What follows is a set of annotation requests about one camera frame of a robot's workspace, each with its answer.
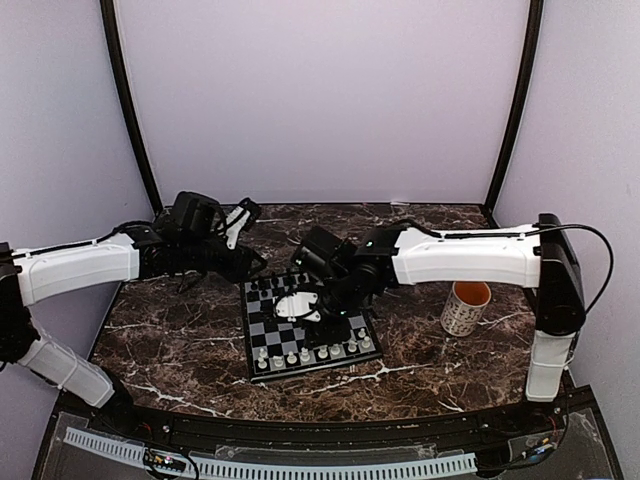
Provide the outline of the black grey chessboard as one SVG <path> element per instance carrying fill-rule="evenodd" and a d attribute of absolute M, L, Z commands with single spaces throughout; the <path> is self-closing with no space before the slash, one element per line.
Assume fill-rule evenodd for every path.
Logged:
<path fill-rule="evenodd" d="M 248 378 L 252 383 L 377 360 L 383 350 L 367 313 L 348 319 L 340 336 L 322 344 L 307 322 L 276 315 L 276 300 L 292 289 L 321 284 L 299 270 L 257 277 L 240 285 Z"/>

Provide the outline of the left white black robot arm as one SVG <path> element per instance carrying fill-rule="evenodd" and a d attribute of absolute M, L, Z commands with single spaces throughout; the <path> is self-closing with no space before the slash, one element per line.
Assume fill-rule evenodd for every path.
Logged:
<path fill-rule="evenodd" d="M 96 285 L 196 272 L 242 283 L 267 262 L 239 242 L 260 206 L 242 199 L 230 212 L 202 194 L 182 191 L 152 221 L 129 221 L 75 243 L 13 250 L 1 245 L 1 363 L 21 365 L 87 405 L 120 436 L 141 427 L 127 390 L 105 370 L 59 343 L 31 316 L 30 306 Z"/>

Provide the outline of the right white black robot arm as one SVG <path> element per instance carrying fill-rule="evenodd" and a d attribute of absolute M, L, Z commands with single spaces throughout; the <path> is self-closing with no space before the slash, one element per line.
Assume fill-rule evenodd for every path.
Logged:
<path fill-rule="evenodd" d="M 521 434 L 549 416 L 571 346 L 585 324 L 579 261 L 566 236 L 571 225 L 551 213 L 534 224 L 484 230 L 430 230 L 400 220 L 369 231 L 355 245 L 315 226 L 292 262 L 315 287 L 298 287 L 275 301 L 277 316 L 302 321 L 320 342 L 332 342 L 348 316 L 390 288 L 430 282 L 511 284 L 535 292 L 535 330 L 526 399 L 510 413 Z"/>

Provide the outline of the white patterned mug yellow inside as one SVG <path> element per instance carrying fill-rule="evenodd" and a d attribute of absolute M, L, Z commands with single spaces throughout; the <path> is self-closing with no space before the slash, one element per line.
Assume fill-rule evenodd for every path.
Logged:
<path fill-rule="evenodd" d="M 440 315 L 445 332 L 455 337 L 470 335 L 492 298 L 484 282 L 454 282 Z"/>

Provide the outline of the black front rail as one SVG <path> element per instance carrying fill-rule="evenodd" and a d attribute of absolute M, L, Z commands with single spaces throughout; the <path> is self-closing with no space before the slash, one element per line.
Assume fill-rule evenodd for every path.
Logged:
<path fill-rule="evenodd" d="M 520 403 L 471 413 L 365 422 L 275 422 L 204 417 L 131 406 L 92 414 L 91 423 L 156 445 L 212 452 L 218 447 L 367 449 L 431 446 L 439 451 L 504 449 L 528 435 L 560 436 L 567 409 Z"/>

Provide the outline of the left black frame post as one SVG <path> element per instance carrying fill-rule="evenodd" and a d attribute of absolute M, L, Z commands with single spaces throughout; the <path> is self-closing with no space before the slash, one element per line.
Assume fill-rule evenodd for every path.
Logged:
<path fill-rule="evenodd" d="M 163 202 L 152 172 L 151 163 L 144 145 L 142 132 L 136 114 L 129 78 L 127 75 L 127 68 L 125 66 L 125 57 L 119 34 L 118 20 L 116 18 L 116 3 L 112 0 L 100 0 L 99 5 L 121 113 L 147 200 L 149 201 L 152 211 L 157 214 L 162 210 Z"/>

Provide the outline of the black frame post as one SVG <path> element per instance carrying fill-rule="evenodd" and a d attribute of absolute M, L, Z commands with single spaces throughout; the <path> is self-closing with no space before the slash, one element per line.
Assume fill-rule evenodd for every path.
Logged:
<path fill-rule="evenodd" d="M 515 148 L 533 74 L 543 12 L 543 0 L 531 0 L 529 2 L 523 48 L 509 115 L 496 165 L 483 203 L 488 215 L 492 215 L 496 209 Z"/>
<path fill-rule="evenodd" d="M 162 210 L 163 202 L 152 172 L 151 163 L 144 145 L 142 132 L 136 114 L 129 78 L 127 75 L 127 68 L 125 66 L 125 57 L 119 34 L 118 20 L 116 18 L 116 3 L 112 0 L 100 0 L 99 5 L 121 113 L 147 200 L 149 201 L 152 211 L 157 214 Z"/>

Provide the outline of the right black frame post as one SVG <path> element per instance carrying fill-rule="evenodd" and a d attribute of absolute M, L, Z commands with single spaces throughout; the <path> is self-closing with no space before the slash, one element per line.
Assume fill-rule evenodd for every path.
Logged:
<path fill-rule="evenodd" d="M 515 148 L 533 74 L 543 12 L 543 0 L 531 0 L 529 2 L 523 48 L 509 115 L 496 165 L 483 203 L 488 215 L 492 215 L 496 209 Z"/>

